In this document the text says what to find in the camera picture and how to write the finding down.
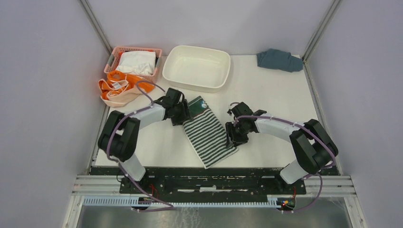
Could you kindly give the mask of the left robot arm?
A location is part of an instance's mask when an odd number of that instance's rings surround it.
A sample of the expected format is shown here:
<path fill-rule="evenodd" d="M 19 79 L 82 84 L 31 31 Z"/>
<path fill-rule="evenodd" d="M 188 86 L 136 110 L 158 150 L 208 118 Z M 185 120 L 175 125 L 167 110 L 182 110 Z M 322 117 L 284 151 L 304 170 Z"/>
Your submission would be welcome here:
<path fill-rule="evenodd" d="M 173 126 L 193 120 L 184 94 L 173 88 L 141 109 L 127 114 L 112 111 L 99 136 L 98 148 L 106 153 L 107 159 L 118 164 L 138 193 L 146 192 L 150 185 L 144 177 L 146 169 L 135 155 L 138 134 L 141 129 L 167 119 Z"/>

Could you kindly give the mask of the green white striped towel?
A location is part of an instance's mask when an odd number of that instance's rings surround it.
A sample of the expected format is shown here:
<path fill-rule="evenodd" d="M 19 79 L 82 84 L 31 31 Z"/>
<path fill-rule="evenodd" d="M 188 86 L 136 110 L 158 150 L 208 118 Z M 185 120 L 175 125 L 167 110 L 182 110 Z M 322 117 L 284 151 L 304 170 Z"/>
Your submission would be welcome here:
<path fill-rule="evenodd" d="M 189 111 L 192 119 L 182 124 L 183 129 L 205 169 L 238 151 L 227 145 L 226 129 L 201 96 L 189 102 Z"/>

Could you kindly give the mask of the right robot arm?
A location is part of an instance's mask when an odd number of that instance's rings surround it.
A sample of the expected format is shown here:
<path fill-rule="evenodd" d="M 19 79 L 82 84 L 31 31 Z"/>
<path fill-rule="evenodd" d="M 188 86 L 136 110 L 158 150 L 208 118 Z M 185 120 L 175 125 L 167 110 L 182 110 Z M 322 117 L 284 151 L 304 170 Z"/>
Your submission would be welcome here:
<path fill-rule="evenodd" d="M 290 121 L 264 110 L 254 112 L 244 102 L 231 103 L 228 114 L 233 117 L 233 122 L 225 124 L 228 146 L 246 144 L 249 133 L 272 135 L 292 145 L 296 158 L 280 171 L 280 178 L 274 181 L 276 191 L 281 194 L 292 190 L 296 181 L 336 165 L 338 148 L 318 120 Z"/>

